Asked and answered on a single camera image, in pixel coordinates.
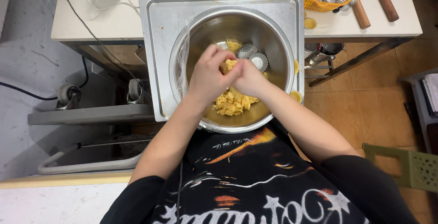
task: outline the mixing bowl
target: mixing bowl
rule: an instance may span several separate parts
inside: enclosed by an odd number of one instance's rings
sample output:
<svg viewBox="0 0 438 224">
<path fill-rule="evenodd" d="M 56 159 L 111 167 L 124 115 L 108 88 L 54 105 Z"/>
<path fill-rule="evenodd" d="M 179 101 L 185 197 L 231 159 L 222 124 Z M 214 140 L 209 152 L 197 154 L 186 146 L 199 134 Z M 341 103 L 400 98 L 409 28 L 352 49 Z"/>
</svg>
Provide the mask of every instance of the mixing bowl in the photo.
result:
<svg viewBox="0 0 438 224">
<path fill-rule="evenodd" d="M 219 6 L 196 16 L 188 25 L 190 30 L 190 47 L 186 64 L 188 81 L 192 76 L 194 65 L 210 44 L 223 45 L 227 39 L 241 44 L 251 43 L 269 60 L 266 69 L 268 80 L 289 93 L 293 85 L 293 54 L 287 37 L 281 28 L 267 15 L 252 8 L 237 5 Z M 178 36 L 172 49 L 169 65 L 169 77 L 176 101 L 181 101 L 176 79 L 181 68 L 176 60 L 181 54 L 181 46 L 187 30 Z M 200 126 L 218 133 L 232 134 L 255 130 L 267 122 L 273 115 L 266 105 L 259 101 L 251 104 L 250 110 L 244 109 L 237 116 L 217 114 L 213 101 L 204 113 Z"/>
</svg>

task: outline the caster wheel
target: caster wheel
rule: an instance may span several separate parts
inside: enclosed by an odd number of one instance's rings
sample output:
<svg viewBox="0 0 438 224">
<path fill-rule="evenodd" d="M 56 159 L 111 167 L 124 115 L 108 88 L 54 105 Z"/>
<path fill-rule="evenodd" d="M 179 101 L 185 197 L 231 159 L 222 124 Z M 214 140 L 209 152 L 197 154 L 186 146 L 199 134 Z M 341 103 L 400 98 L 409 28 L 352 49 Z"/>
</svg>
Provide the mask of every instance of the caster wheel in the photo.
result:
<svg viewBox="0 0 438 224">
<path fill-rule="evenodd" d="M 72 85 L 72 84 L 66 84 L 59 88 L 57 92 L 58 101 L 63 104 L 64 106 L 67 106 L 70 102 L 70 100 L 73 98 L 73 93 L 76 92 L 79 95 L 79 100 L 81 99 L 81 91 L 78 87 Z"/>
<path fill-rule="evenodd" d="M 132 100 L 138 100 L 140 98 L 141 87 L 138 85 L 137 79 L 131 79 L 129 81 L 129 96 Z"/>
</svg>

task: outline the green plastic stool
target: green plastic stool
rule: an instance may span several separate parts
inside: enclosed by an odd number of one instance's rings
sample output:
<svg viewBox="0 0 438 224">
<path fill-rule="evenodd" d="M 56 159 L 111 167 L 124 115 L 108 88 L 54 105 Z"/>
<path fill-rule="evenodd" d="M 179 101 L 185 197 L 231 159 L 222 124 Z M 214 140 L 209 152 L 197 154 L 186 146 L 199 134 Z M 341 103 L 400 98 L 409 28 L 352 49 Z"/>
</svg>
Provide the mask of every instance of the green plastic stool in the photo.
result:
<svg viewBox="0 0 438 224">
<path fill-rule="evenodd" d="M 376 155 L 400 160 L 402 174 L 392 178 L 399 186 L 438 192 L 438 155 L 362 143 L 365 157 L 375 164 Z"/>
</svg>

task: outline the wooden floor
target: wooden floor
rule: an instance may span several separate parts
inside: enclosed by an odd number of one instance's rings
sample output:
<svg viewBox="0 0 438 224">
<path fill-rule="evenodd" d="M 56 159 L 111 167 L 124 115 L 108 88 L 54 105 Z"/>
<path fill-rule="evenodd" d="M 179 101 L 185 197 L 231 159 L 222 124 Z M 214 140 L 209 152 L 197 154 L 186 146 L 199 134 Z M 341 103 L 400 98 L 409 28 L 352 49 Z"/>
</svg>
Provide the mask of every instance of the wooden floor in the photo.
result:
<svg viewBox="0 0 438 224">
<path fill-rule="evenodd" d="M 403 105 L 405 94 L 396 81 L 438 67 L 436 1 L 414 0 L 423 29 L 423 35 L 417 39 L 317 87 L 309 87 L 312 80 L 306 80 L 304 105 L 338 129 L 362 155 L 362 143 L 409 150 L 423 148 Z M 347 52 L 339 53 L 333 63 L 335 67 L 341 65 L 374 45 L 346 44 Z M 306 75 L 325 72 L 306 70 Z M 382 158 L 378 165 L 392 174 L 400 170 L 396 160 Z M 400 192 L 420 223 L 434 223 L 433 216 L 438 216 L 438 212 L 432 194 L 404 187 Z"/>
</svg>

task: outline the wooden handle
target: wooden handle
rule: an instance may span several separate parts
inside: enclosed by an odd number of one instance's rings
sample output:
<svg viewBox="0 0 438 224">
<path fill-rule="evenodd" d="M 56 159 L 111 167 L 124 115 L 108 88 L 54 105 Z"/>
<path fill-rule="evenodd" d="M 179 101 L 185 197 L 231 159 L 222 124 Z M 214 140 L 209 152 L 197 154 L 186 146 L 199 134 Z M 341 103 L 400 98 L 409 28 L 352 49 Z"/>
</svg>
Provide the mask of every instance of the wooden handle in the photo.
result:
<svg viewBox="0 0 438 224">
<path fill-rule="evenodd" d="M 394 8 L 394 5 L 392 4 L 391 0 L 379 0 L 380 3 L 383 6 L 383 10 L 386 13 L 386 16 L 388 17 L 390 22 L 394 22 L 397 19 L 399 19 L 399 15 L 397 14 L 396 9 Z"/>
<path fill-rule="evenodd" d="M 370 21 L 368 20 L 368 16 L 365 13 L 364 7 L 362 6 L 360 0 L 356 0 L 356 4 L 353 6 L 353 9 L 359 21 L 360 28 L 364 30 L 370 27 L 371 26 Z"/>
</svg>

